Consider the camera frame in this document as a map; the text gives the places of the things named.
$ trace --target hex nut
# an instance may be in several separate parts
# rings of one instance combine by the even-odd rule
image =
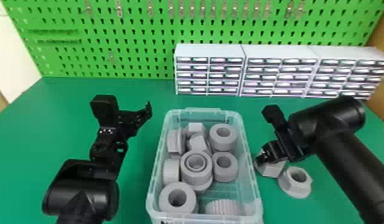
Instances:
[[[167,134],[167,149],[170,158],[180,158],[185,153],[186,137],[183,129],[170,130]]]
[[[198,132],[202,132],[202,133],[204,133],[204,135],[206,135],[206,130],[205,130],[203,123],[190,122],[190,123],[188,123],[188,125],[186,125],[184,132],[185,132],[187,138],[190,138],[192,135],[194,135]]]
[[[188,147],[189,151],[202,151],[207,153],[210,157],[213,155],[211,152],[210,144],[202,132],[197,132],[196,134],[192,135],[191,138],[186,142],[186,146]]]
[[[289,166],[279,177],[280,188],[294,198],[307,198],[313,179],[300,167]]]
[[[286,160],[280,161],[278,163],[264,163],[263,165],[258,166],[256,163],[254,164],[254,168],[259,171],[259,173],[263,176],[267,176],[270,178],[278,178],[280,173],[282,172],[283,167],[286,164]]]
[[[216,151],[231,151],[235,147],[236,132],[228,124],[216,124],[210,129],[210,145]]]

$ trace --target green tabletop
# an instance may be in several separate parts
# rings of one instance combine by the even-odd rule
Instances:
[[[215,107],[239,112],[252,155],[275,139],[261,116],[267,104],[286,115],[321,99],[238,98],[175,95],[173,81],[43,78],[0,114],[0,223],[55,223],[42,213],[48,185],[68,158],[87,159],[98,123],[89,106],[96,94],[113,94],[122,110],[151,101],[153,118],[129,140],[118,183],[120,207],[111,223],[150,223],[145,197],[166,112],[175,108]],[[367,108],[367,123],[357,136],[384,162],[384,123]],[[296,164],[314,179],[311,195],[287,196],[275,179],[257,175],[264,223],[362,223],[355,208],[316,156]]]

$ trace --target white wall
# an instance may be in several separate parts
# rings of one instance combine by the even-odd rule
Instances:
[[[0,92],[12,103],[41,78],[0,2]]]

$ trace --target plastic storage bin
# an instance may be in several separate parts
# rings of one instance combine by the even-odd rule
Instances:
[[[161,173],[163,163],[168,158],[166,137],[168,131],[180,127],[184,128],[188,122],[202,122],[207,130],[217,123],[227,123],[235,128],[238,138],[234,154],[239,162],[239,174],[235,181],[229,183],[213,182],[206,193],[197,195],[199,204],[198,214],[163,212],[158,206],[158,196],[163,188]],[[242,203],[244,214],[240,216],[201,214],[201,211],[204,211],[204,207],[209,202],[217,199],[239,200]],[[263,223],[263,204],[258,191],[243,120],[239,113],[223,111],[218,108],[187,108],[185,110],[171,110],[167,113],[146,197],[146,209],[153,224]]]

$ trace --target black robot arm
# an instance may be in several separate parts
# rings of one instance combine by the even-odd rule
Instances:
[[[127,140],[152,117],[149,102],[139,111],[123,111],[112,95],[97,95],[90,106],[100,125],[90,160],[66,160],[43,199],[43,212],[58,216],[57,224],[101,224],[115,216],[116,180],[128,150]]]
[[[384,223],[384,165],[354,135],[365,123],[361,102],[339,97],[293,113],[288,121],[277,105],[262,113],[278,140],[263,146],[256,166],[317,154],[364,222]]]

